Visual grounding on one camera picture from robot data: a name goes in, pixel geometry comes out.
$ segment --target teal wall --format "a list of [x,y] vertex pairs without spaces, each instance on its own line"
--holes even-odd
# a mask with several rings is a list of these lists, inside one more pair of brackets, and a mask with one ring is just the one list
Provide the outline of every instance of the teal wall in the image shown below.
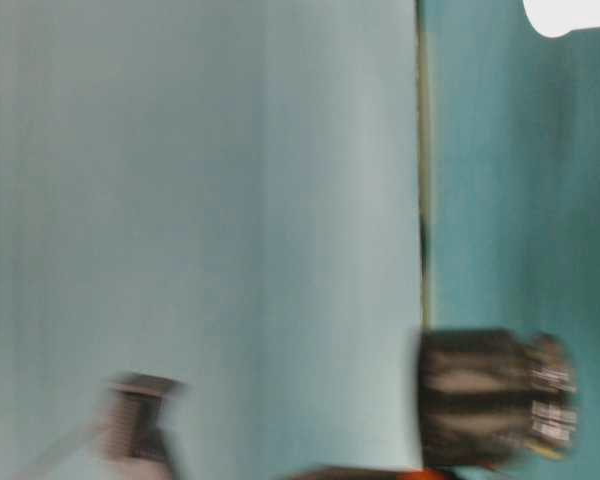
[[263,42],[258,1],[0,0],[0,478],[125,369],[190,386],[189,478],[261,478]]
[[412,1],[268,2],[265,478],[417,466]]
[[422,2],[433,324],[559,334],[581,429],[525,478],[600,478],[600,30],[549,40],[522,2]]

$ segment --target wall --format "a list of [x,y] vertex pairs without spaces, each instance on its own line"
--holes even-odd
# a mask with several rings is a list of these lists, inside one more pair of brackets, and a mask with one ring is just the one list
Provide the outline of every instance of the wall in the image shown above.
[[433,324],[564,338],[577,448],[516,468],[600,478],[600,31],[542,38],[522,2],[422,5]]
[[[263,22],[0,1],[0,478],[126,369],[190,386],[186,474],[260,478]],[[54,478],[109,478],[93,458]]]
[[266,478],[417,466],[414,5],[268,3]]

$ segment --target blurry object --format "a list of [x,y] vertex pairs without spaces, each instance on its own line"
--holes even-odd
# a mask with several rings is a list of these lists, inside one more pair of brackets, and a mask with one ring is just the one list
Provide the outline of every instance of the blurry object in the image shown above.
[[115,402],[102,442],[105,458],[126,478],[175,480],[175,463],[158,419],[178,383],[150,375],[127,374],[114,380]]
[[600,0],[524,0],[529,22],[545,37],[600,28]]
[[500,465],[525,447],[560,458],[572,444],[573,371],[562,344],[507,330],[424,333],[418,410],[427,466]]
[[461,480],[447,470],[391,472],[361,468],[323,467],[284,480]]
[[115,399],[104,418],[67,432],[12,478],[43,478],[69,455],[102,435],[101,451],[123,478],[178,479],[158,419],[165,400],[179,385],[173,380],[150,375],[118,377],[111,384]]

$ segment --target black object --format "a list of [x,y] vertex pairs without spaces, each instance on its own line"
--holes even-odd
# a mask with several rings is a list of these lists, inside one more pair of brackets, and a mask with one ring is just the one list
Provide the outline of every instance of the black object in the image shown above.
[[138,458],[159,462],[172,478],[179,478],[167,448],[166,435],[158,422],[166,400],[179,385],[167,378],[140,374],[126,374],[112,382],[116,402],[104,445],[107,459]]
[[418,411],[426,466],[505,463],[524,447],[557,458],[571,446],[573,372],[562,344],[507,330],[422,335]]

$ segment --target white light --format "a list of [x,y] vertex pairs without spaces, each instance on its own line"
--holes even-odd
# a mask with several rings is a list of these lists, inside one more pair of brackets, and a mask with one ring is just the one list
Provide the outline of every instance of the white light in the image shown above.
[[545,37],[600,27],[600,0],[523,0],[533,28]]

